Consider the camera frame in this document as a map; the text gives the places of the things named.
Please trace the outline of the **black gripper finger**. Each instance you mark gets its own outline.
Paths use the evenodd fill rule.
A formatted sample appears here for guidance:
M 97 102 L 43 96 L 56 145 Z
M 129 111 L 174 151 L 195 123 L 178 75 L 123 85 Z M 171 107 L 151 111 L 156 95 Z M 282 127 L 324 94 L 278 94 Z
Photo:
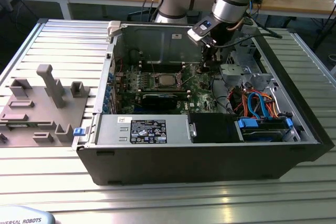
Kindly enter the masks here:
M 216 70 L 222 64 L 220 49 L 204 47 L 201 59 L 201 72 Z

